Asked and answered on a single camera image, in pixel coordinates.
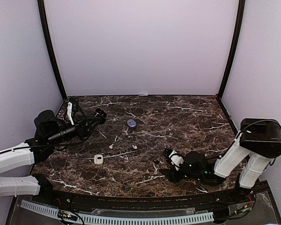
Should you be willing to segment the black earbud charging case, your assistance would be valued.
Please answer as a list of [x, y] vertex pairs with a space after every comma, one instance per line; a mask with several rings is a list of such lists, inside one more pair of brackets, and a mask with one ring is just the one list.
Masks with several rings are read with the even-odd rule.
[[105, 111], [103, 111], [102, 109], [100, 108], [97, 108], [95, 110], [95, 115], [94, 117], [96, 118], [99, 118], [99, 124], [104, 124], [106, 122], [106, 117], [107, 117], [107, 114]]

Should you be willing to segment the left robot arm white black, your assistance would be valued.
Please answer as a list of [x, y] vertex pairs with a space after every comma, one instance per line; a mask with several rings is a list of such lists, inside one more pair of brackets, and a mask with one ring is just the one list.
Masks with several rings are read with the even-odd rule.
[[18, 167], [44, 162], [57, 147], [72, 146], [70, 141], [76, 137], [80, 139], [80, 143], [85, 142], [97, 125], [105, 123], [106, 116], [103, 110], [97, 108], [93, 116], [66, 123], [51, 110], [41, 112], [34, 119], [34, 138], [0, 151], [0, 197], [32, 195], [39, 196], [46, 204], [53, 204], [57, 195], [44, 175], [2, 177], [1, 174]]

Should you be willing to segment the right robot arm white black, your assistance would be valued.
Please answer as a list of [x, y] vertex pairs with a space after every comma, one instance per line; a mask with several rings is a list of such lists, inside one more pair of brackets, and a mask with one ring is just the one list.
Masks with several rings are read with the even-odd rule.
[[171, 168], [161, 169], [160, 173], [170, 182], [189, 178], [210, 186], [222, 184], [249, 157], [239, 175], [238, 186], [229, 194], [233, 203], [240, 203], [247, 197], [247, 189], [252, 188], [266, 168], [281, 155], [281, 125], [273, 119], [243, 119], [231, 145], [213, 163], [196, 151], [182, 156], [168, 146], [163, 152]]

